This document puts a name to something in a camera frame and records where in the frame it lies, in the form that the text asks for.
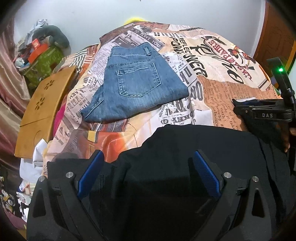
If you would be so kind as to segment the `right hand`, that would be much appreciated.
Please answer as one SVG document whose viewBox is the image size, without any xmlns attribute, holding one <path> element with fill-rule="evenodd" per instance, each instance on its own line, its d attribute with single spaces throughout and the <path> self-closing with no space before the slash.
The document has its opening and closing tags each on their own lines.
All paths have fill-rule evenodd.
<svg viewBox="0 0 296 241">
<path fill-rule="evenodd" d="M 284 128 L 282 131 L 282 138 L 285 147 L 285 153 L 290 149 L 290 136 L 295 136 L 296 128 Z"/>
</svg>

